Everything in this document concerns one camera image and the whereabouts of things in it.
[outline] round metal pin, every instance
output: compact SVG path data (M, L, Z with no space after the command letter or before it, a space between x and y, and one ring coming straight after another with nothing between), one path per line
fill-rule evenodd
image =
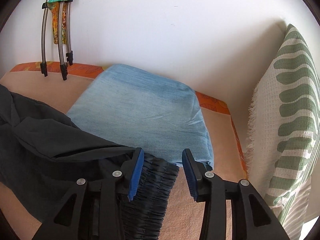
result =
M214 177L214 173L211 172L211 171L207 171L204 175L205 175L207 178L213 178L213 177Z
M249 186L250 184L249 181L247 181L246 179L241 180L240 183L242 186Z
M122 172L121 171L114 171L113 173L112 173L112 176L114 176L114 177L120 177L122 175Z
M85 183L85 179L78 179L77 184L78 185L83 185Z

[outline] green and white towel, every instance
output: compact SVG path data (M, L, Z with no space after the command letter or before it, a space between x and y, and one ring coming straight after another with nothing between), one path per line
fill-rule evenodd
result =
M250 108L249 179L283 223L319 155L320 83L308 46L289 25Z

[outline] orange fabric border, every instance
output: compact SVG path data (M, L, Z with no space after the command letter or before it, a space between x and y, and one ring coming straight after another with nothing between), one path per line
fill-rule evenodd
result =
M60 73L60 63L59 62L47 62L47 69L48 72L55 72ZM105 70L103 67L93 66L93 65L86 65L86 64L80 64L80 63L74 63L72 66L68 66L68 74L81 76L81 77L88 77L88 78L96 78L100 73L102 73ZM41 71L40 69L40 62L31 62L31 63L23 63L16 65L10 72L16 72L16 71ZM230 115L230 111L228 109L228 106L225 102L215 99L213 97L209 97L205 94L196 92L196 96L199 101L199 105L203 108L207 108L211 111L215 111L222 114L228 114ZM236 131L236 127L233 123L233 120L231 118L231 124L233 127L233 130L235 132L236 141L237 141L237 147L239 151L239 156L241 160L241 165L244 170L244 172L247 174L247 167L244 162L244 155L241 149L239 137Z

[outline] white fringe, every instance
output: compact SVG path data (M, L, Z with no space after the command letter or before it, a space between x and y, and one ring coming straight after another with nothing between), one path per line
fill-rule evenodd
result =
M258 105L258 89L259 83L253 91L252 101L249 106L249 121L248 121L248 138L247 138L247 152L244 153L244 161L247 166L248 177L252 169L253 155L254 155L254 141L256 136L256 119L257 119L257 105Z

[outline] folded blue cloth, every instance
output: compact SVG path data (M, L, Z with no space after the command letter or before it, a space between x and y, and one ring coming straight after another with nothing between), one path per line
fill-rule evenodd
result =
M213 150L198 99L188 86L127 65L101 73L67 116L82 130L182 166L189 148L213 167Z

